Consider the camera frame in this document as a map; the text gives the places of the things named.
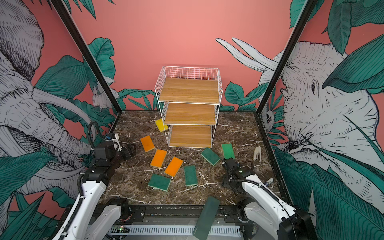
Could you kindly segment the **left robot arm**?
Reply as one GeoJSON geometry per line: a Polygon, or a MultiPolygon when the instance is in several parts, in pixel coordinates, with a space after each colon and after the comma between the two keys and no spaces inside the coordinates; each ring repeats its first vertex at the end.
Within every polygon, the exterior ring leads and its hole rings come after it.
{"type": "Polygon", "coordinates": [[[102,240],[115,222],[126,222],[133,216],[127,198],[108,202],[92,223],[98,202],[121,163],[133,159],[136,146],[121,146],[117,134],[102,135],[97,122],[88,126],[88,141],[94,152],[88,169],[77,180],[79,195],[62,225],[57,227],[53,240],[102,240]]]}

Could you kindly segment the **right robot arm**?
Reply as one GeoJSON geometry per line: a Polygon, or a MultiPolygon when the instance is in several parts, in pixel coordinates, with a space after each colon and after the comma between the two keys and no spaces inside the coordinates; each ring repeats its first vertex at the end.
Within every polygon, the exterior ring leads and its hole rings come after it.
{"type": "Polygon", "coordinates": [[[223,187],[246,195],[237,207],[241,222],[252,222],[275,240],[317,240],[310,214],[289,205],[273,193],[256,175],[254,167],[233,158],[223,160],[223,187]]]}

